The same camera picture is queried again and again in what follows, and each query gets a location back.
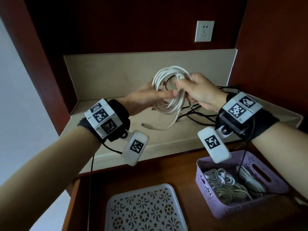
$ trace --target person's right hand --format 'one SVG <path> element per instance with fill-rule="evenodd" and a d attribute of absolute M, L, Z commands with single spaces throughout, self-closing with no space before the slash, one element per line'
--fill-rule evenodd
<path fill-rule="evenodd" d="M 188 95 L 187 100 L 191 103 L 198 102 L 207 110 L 218 112 L 226 103 L 227 93 L 217 88 L 208 78 L 201 73 L 191 73 L 192 81 L 181 79 L 175 81 L 178 89 L 184 89 Z"/>

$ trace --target wooden drawer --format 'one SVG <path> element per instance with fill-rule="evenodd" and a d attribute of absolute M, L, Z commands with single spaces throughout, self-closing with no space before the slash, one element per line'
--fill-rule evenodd
<path fill-rule="evenodd" d="M 264 206 L 216 219 L 196 182 L 196 161 L 206 151 L 161 157 L 92 175 L 90 230 L 104 230 L 106 204 L 115 194 L 168 183 L 175 189 L 189 230 L 285 230 L 305 226 L 305 213 L 294 199 L 277 196 Z M 89 176 L 75 181 L 62 231 L 87 230 Z"/>

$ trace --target fingernail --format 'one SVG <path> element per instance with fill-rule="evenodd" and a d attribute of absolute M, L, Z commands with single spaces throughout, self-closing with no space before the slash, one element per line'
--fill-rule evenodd
<path fill-rule="evenodd" d="M 177 96 L 177 90 L 173 90 L 173 95 Z"/>

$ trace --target wrist-mounted device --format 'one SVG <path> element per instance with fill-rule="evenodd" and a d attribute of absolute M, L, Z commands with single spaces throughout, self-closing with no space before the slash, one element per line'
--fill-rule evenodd
<path fill-rule="evenodd" d="M 139 130 L 132 133 L 128 131 L 129 114 L 121 103 L 114 99 L 109 102 L 101 99 L 84 114 L 86 117 L 78 126 L 87 128 L 101 143 L 105 143 L 107 139 L 112 142 L 118 138 L 126 141 L 121 157 L 130 166 L 136 165 L 149 141 L 149 136 Z"/>
<path fill-rule="evenodd" d="M 229 93 L 226 104 L 218 112 L 216 127 L 207 127 L 198 136 L 215 163 L 231 157 L 223 139 L 235 133 L 250 141 L 278 122 L 270 112 L 244 92 Z"/>

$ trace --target wall outlet plate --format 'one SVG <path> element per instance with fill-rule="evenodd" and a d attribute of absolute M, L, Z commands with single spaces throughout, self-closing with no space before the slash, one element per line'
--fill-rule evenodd
<path fill-rule="evenodd" d="M 208 42 L 212 39 L 214 21 L 197 21 L 195 42 Z"/>

